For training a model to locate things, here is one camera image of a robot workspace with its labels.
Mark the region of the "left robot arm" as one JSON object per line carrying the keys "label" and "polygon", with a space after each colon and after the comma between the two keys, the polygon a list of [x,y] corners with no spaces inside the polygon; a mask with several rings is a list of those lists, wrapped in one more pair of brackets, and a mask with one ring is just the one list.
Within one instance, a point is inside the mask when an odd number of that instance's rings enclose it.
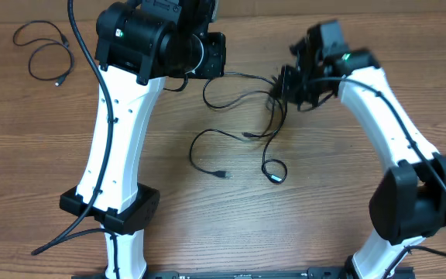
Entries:
{"label": "left robot arm", "polygon": [[160,193],[138,181],[149,118],[167,78],[223,75],[225,36],[208,27],[216,0],[115,2],[96,22],[96,50],[86,58],[100,84],[91,150],[77,186],[60,207],[99,223],[108,264],[103,278],[144,278],[144,230]]}

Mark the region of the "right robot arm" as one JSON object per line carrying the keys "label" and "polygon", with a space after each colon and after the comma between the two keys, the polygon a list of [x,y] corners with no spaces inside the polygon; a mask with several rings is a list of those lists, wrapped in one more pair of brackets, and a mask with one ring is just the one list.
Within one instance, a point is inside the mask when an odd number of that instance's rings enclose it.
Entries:
{"label": "right robot arm", "polygon": [[369,202],[373,230],[336,278],[412,278],[404,257],[446,227],[446,155],[412,123],[372,52],[351,49],[337,21],[321,22],[292,45],[294,65],[283,66],[271,95],[313,110],[331,97],[363,128],[383,167]]}

